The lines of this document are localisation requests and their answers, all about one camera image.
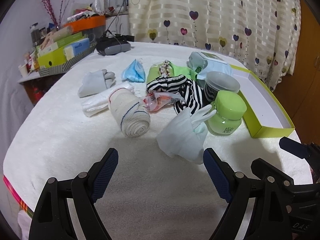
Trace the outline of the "orange plastic basket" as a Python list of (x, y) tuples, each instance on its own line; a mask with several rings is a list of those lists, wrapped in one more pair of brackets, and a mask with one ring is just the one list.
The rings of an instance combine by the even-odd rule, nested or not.
[(105, 16), (92, 16), (89, 18), (83, 18), (74, 22), (66, 23), (64, 27), (71, 26), (74, 33), (93, 29), (96, 27), (105, 26), (106, 20)]

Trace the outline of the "green cream jar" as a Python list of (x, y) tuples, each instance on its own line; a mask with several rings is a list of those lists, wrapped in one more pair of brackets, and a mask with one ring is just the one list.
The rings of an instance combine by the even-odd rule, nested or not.
[(207, 126), (213, 135), (225, 136), (234, 133), (247, 111), (244, 100), (235, 92), (226, 90), (219, 91), (211, 105), (216, 113), (207, 121)]

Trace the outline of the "lime green cardboard box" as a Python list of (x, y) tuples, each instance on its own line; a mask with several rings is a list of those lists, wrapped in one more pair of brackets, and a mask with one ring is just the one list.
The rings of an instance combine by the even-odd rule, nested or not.
[(232, 68), (240, 84), (238, 94), (247, 106), (243, 118), (251, 137), (288, 137), (295, 126), (274, 94), (252, 71), (234, 65)]

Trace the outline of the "red white plastic packet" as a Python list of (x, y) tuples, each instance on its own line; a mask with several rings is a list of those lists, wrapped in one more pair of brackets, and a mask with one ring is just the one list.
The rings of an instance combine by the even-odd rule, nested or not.
[(151, 92), (143, 99), (147, 110), (150, 112), (156, 112), (164, 106), (172, 105), (178, 101), (184, 101), (180, 94), (156, 91)]

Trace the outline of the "black white striped cloth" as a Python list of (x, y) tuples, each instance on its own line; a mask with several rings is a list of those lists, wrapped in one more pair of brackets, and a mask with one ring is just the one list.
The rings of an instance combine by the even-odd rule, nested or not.
[(168, 92), (180, 95), (183, 100), (174, 103), (176, 113), (190, 108), (191, 114), (209, 104), (204, 91), (192, 79), (179, 75), (176, 77), (158, 77), (146, 85), (147, 92)]

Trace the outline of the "heart pattern curtain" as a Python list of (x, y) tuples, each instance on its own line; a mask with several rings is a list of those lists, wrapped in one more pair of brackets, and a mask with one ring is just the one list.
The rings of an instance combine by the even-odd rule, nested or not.
[(300, 0), (129, 0), (137, 41), (230, 56), (271, 90), (295, 70), (301, 19)]

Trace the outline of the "light green microfiber cloth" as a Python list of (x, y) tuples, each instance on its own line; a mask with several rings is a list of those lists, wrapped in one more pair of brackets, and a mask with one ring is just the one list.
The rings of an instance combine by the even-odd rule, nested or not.
[(189, 67), (180, 67), (173, 64), (172, 70), (174, 76), (184, 75), (188, 79), (192, 79), (194, 81), (197, 80), (197, 72), (195, 72)]

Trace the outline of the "wet wipes pack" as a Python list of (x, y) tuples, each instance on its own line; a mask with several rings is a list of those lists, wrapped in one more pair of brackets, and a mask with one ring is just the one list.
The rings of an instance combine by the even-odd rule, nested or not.
[(211, 53), (193, 51), (189, 56), (187, 65), (197, 73), (198, 80), (205, 80), (209, 72), (221, 72), (229, 76), (233, 75), (231, 66), (223, 59)]

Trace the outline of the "grey toe sock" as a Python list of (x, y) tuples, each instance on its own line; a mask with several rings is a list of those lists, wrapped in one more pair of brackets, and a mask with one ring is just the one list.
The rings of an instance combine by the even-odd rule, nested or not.
[(101, 93), (113, 86), (116, 80), (114, 72), (106, 69), (89, 72), (85, 75), (82, 85), (78, 90), (78, 96), (84, 98), (86, 96)]

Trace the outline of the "beige elastic bandage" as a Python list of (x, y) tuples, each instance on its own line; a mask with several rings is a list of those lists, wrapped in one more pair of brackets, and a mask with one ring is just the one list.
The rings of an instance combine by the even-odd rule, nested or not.
[(151, 119), (148, 110), (130, 90), (120, 88), (113, 92), (108, 107), (125, 136), (136, 138), (149, 130)]

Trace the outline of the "blue surgical face mask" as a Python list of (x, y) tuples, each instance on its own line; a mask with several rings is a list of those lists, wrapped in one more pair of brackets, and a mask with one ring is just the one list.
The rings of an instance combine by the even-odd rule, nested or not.
[(144, 83), (146, 80), (143, 65), (135, 59), (121, 74), (122, 81)]

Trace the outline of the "lime green file box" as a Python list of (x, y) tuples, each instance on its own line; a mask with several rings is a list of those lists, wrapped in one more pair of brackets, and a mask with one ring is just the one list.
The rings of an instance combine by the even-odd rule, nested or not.
[(49, 52), (46, 55), (40, 56), (37, 61), (40, 67), (49, 68), (64, 64), (67, 59), (64, 54), (64, 48), (61, 47), (57, 50)]

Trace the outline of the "white towel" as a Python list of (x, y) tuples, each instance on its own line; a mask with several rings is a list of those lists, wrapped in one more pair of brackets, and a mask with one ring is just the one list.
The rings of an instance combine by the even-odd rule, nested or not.
[(119, 85), (115, 85), (101, 93), (90, 96), (87, 100), (81, 103), (82, 112), (85, 116), (91, 117), (108, 109), (108, 101), (113, 92), (120, 89), (127, 89), (130, 92), (134, 92), (135, 88), (131, 83), (125, 81)]

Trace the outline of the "pale mint toe sock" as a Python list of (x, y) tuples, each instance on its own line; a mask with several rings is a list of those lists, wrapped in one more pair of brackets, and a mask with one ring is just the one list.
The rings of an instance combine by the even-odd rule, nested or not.
[(212, 105), (191, 112), (181, 111), (156, 137), (159, 148), (169, 157), (179, 156), (189, 162), (203, 163), (203, 145), (208, 134), (205, 124), (216, 114)]

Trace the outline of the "green embroidered hand towel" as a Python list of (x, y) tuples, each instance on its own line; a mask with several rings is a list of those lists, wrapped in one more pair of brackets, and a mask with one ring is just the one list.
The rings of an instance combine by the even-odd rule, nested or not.
[(165, 60), (161, 63), (154, 64), (150, 67), (148, 76), (146, 78), (146, 84), (150, 83), (151, 81), (157, 79), (157, 78), (164, 78), (164, 77), (176, 77), (179, 76), (176, 69), (176, 65), (171, 63), (168, 60)]

